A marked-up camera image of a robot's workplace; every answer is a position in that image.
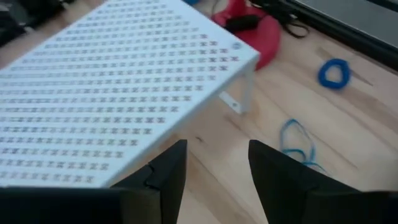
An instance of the tangled blue wire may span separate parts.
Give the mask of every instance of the tangled blue wire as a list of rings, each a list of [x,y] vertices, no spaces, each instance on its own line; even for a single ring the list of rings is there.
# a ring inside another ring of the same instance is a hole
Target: tangled blue wire
[[[298,127],[298,130],[310,141],[310,155],[307,157],[307,155],[304,153],[302,149],[296,149],[296,148],[289,148],[285,147],[285,133],[286,130],[293,124],[296,124]],[[311,140],[310,136],[308,135],[307,131],[305,128],[296,120],[296,119],[289,119],[286,121],[286,123],[283,125],[283,127],[280,129],[280,134],[279,134],[279,146],[280,146],[280,151],[283,152],[286,155],[289,155],[291,153],[298,153],[303,157],[302,164],[305,166],[315,166],[321,169],[323,172],[327,173],[327,171],[317,164],[315,162],[315,157],[317,153],[317,149],[315,147],[315,144]]]

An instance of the coiled blue wire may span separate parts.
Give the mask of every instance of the coiled blue wire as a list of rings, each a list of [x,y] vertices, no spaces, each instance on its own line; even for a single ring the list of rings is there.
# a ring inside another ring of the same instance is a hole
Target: coiled blue wire
[[[333,82],[326,79],[326,72],[333,66],[337,66],[341,70],[341,81]],[[324,65],[322,65],[321,69],[318,72],[318,81],[321,85],[327,88],[331,88],[334,90],[340,90],[344,88],[351,77],[351,70],[349,69],[348,62],[343,59],[334,58],[327,61]]]
[[[285,147],[285,133],[286,130],[293,124],[296,124],[298,127],[298,130],[310,141],[310,155],[307,157],[307,155],[304,153],[302,149],[296,149],[296,148],[288,148]],[[298,153],[303,157],[302,164],[305,166],[315,166],[321,169],[323,172],[327,174],[327,171],[319,164],[315,162],[315,157],[317,153],[317,149],[315,147],[315,144],[311,140],[310,136],[308,135],[307,131],[305,128],[296,120],[296,119],[289,119],[286,121],[286,123],[283,125],[283,127],[280,129],[279,133],[279,146],[280,146],[280,151],[283,152],[286,155],[289,155],[291,153]]]

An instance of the red object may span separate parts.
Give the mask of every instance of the red object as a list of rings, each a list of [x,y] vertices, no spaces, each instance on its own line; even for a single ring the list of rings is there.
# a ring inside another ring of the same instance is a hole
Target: red object
[[[267,14],[261,9],[247,6],[245,0],[229,0],[226,9],[216,13],[212,19],[224,27],[227,19],[249,14],[255,14],[263,19],[256,29],[236,32],[234,35],[261,53],[256,65],[256,70],[259,70],[276,56],[279,49],[280,26],[278,21],[272,16],[266,16]]]

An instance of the black cable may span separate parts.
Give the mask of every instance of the black cable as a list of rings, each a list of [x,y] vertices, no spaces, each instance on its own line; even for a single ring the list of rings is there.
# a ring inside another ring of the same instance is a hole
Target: black cable
[[[290,11],[279,0],[250,0],[253,7],[264,10],[268,15],[278,20],[279,24],[291,36],[301,39],[306,37],[310,33],[310,29],[305,26],[296,23],[296,18],[291,15]],[[296,34],[290,30],[290,26],[299,27],[305,30],[304,35]]]

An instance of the wooden floor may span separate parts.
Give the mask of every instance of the wooden floor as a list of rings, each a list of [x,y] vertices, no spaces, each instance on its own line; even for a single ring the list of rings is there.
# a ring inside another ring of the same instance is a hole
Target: wooden floor
[[[3,67],[57,33],[102,0],[77,0],[67,12],[0,49]],[[209,14],[213,0],[196,7]],[[225,6],[225,1],[218,8]],[[317,82],[329,58],[343,58],[353,77],[343,91]],[[299,120],[317,146],[317,162],[329,175],[360,190],[398,189],[398,76],[312,30],[302,40],[283,34],[277,58],[256,74],[252,111],[238,116],[219,99],[199,112],[148,159],[178,139],[188,139],[183,223],[267,223],[248,163],[248,142],[279,147],[279,130]],[[239,82],[230,92],[239,92]],[[290,146],[308,148],[294,129]]]

